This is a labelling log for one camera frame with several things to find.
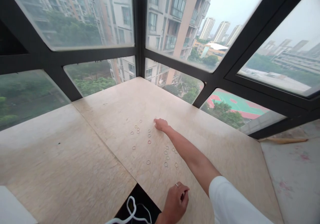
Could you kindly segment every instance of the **overcast sky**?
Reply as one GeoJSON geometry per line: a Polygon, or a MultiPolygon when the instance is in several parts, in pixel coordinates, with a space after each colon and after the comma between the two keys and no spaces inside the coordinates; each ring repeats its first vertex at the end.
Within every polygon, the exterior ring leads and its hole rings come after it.
{"type": "MultiPolygon", "coordinates": [[[[261,0],[211,0],[206,16],[216,20],[211,33],[216,32],[221,21],[229,21],[231,25],[227,34],[230,34],[236,25],[246,23],[260,2],[261,0]]],[[[279,45],[284,39],[292,39],[288,45],[294,46],[305,39],[309,43],[301,50],[309,50],[320,42],[319,26],[320,0],[302,0],[267,41],[275,40],[276,45],[279,45]]]]}

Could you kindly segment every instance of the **forearm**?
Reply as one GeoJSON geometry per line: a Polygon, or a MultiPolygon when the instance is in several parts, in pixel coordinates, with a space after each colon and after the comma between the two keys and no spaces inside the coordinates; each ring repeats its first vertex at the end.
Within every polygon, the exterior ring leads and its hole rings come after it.
{"type": "Polygon", "coordinates": [[[184,136],[167,126],[163,132],[169,137],[175,149],[188,165],[189,169],[209,196],[209,186],[213,178],[220,176],[220,172],[214,167],[209,159],[196,148],[184,136]]]}

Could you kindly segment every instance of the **building facade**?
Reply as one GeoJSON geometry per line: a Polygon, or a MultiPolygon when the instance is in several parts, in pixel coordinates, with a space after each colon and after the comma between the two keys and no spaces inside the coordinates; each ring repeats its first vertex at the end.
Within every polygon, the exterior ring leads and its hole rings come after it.
{"type": "Polygon", "coordinates": [[[230,22],[228,21],[222,21],[217,29],[217,32],[215,33],[213,37],[214,43],[219,43],[222,41],[224,35],[226,34],[228,28],[230,26],[230,22]]]}
{"type": "Polygon", "coordinates": [[[232,43],[235,41],[235,39],[238,37],[239,33],[241,32],[242,25],[237,25],[234,27],[233,31],[231,32],[227,42],[226,46],[231,46],[232,43]]]}
{"type": "Polygon", "coordinates": [[[214,18],[206,18],[206,20],[204,21],[199,39],[203,39],[203,40],[208,39],[215,21],[216,20],[214,18]]]}

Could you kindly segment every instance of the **white shirt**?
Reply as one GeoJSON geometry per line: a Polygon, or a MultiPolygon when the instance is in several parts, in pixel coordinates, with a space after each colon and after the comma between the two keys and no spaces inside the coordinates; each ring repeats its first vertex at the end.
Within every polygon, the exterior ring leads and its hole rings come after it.
{"type": "Polygon", "coordinates": [[[272,224],[223,176],[217,176],[211,181],[209,197],[215,224],[272,224]]]}

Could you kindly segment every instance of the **wooden surface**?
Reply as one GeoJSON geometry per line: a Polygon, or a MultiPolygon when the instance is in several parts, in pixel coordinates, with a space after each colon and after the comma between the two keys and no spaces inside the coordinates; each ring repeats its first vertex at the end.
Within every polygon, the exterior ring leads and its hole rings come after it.
{"type": "Polygon", "coordinates": [[[39,223],[104,224],[136,182],[70,104],[0,132],[0,185],[39,223]]]}
{"type": "Polygon", "coordinates": [[[140,77],[73,105],[161,210],[168,189],[177,181],[190,187],[188,209],[180,223],[213,223],[214,214],[209,198],[179,154],[172,151],[168,137],[154,128],[154,117],[166,119],[257,209],[272,222],[282,223],[261,146],[256,140],[140,77]],[[164,154],[166,146],[169,160],[164,154]]]}

